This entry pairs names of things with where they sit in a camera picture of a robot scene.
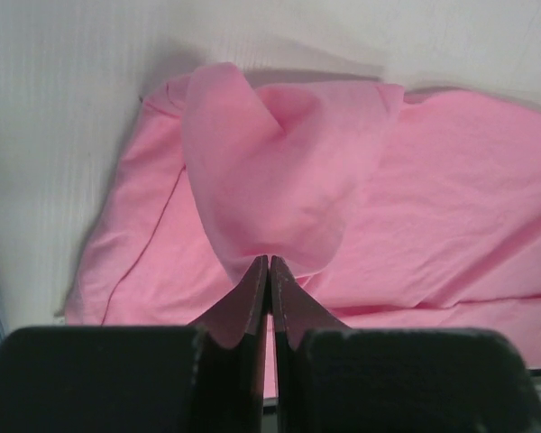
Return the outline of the pink t shirt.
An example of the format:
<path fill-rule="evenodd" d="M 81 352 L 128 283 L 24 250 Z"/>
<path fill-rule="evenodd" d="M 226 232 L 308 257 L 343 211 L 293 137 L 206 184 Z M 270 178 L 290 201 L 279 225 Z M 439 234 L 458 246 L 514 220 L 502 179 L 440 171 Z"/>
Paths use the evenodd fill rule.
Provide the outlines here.
<path fill-rule="evenodd" d="M 481 327 L 541 368 L 541 113 L 375 81 L 149 94 L 82 253 L 70 325 L 195 320 L 259 255 L 351 327 Z"/>

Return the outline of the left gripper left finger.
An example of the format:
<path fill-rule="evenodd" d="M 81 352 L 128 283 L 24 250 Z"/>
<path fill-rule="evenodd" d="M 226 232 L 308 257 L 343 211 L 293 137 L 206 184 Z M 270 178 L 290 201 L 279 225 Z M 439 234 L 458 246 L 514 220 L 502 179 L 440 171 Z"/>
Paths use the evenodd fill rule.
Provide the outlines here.
<path fill-rule="evenodd" d="M 0 345 L 0 432 L 257 432 L 268 260 L 195 321 L 27 327 Z"/>

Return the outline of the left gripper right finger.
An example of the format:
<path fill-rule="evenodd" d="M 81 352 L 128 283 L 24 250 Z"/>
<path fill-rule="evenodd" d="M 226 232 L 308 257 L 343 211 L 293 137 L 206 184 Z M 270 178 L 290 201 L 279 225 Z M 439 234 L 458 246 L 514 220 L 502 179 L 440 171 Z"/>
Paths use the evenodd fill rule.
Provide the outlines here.
<path fill-rule="evenodd" d="M 352 328 L 270 263 L 282 432 L 541 432 L 518 351 L 477 328 Z"/>

